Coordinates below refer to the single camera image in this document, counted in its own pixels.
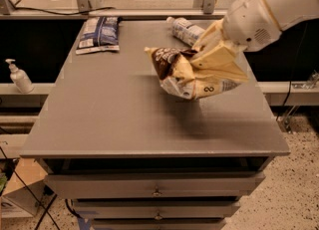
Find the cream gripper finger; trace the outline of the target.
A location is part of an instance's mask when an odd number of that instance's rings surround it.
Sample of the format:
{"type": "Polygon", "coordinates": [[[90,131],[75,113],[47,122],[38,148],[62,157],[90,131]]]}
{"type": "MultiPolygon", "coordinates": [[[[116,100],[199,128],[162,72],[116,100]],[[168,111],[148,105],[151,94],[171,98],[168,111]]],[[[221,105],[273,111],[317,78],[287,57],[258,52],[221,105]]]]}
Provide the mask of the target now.
{"type": "Polygon", "coordinates": [[[190,64],[197,78],[228,79],[244,83],[248,81],[248,77],[235,63],[237,56],[237,52],[222,45],[200,57],[193,56],[190,64]]]}
{"type": "Polygon", "coordinates": [[[192,48],[197,52],[206,52],[214,48],[219,41],[218,26],[212,24],[205,32],[198,38],[192,48]]]}

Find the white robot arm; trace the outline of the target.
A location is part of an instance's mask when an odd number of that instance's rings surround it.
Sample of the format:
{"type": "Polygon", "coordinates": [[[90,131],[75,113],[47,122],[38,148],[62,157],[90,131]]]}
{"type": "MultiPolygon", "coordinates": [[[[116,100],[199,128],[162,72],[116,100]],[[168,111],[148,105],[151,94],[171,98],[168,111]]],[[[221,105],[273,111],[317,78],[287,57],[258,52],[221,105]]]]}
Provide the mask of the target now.
{"type": "Polygon", "coordinates": [[[303,81],[318,69],[319,0],[235,0],[196,42],[200,70],[243,51],[260,82],[303,81]]]}

